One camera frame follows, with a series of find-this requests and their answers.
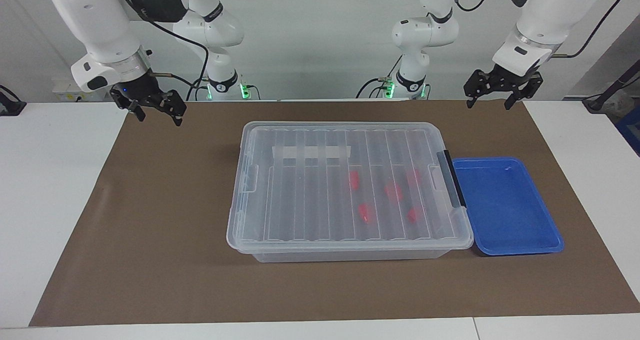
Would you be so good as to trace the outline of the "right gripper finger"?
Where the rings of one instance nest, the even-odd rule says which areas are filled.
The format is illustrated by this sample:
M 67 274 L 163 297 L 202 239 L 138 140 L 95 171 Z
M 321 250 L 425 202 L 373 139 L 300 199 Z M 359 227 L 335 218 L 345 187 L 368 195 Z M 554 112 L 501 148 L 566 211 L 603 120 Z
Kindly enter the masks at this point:
M 180 127 L 183 123 L 183 116 L 187 110 L 187 105 L 182 96 L 176 90 L 168 92 L 158 92 L 152 95 L 152 107 L 158 112 L 169 116 L 174 125 Z
M 143 122 L 146 119 L 146 113 L 142 106 L 136 100 L 130 100 L 125 97 L 116 87 L 110 89 L 110 97 L 119 109 L 133 114 L 139 122 Z

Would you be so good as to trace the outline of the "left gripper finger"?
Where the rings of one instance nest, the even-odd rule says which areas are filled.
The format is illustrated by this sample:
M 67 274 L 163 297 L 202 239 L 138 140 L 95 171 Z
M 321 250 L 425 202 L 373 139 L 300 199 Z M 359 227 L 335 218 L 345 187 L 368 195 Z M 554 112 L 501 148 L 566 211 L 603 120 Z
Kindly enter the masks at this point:
M 543 82 L 542 77 L 531 77 L 522 88 L 515 87 L 510 96 L 505 100 L 504 108 L 508 111 L 512 109 L 518 101 L 534 97 Z
M 464 83 L 464 94 L 467 97 L 466 106 L 471 109 L 477 100 L 493 92 L 490 82 L 491 73 L 476 69 Z

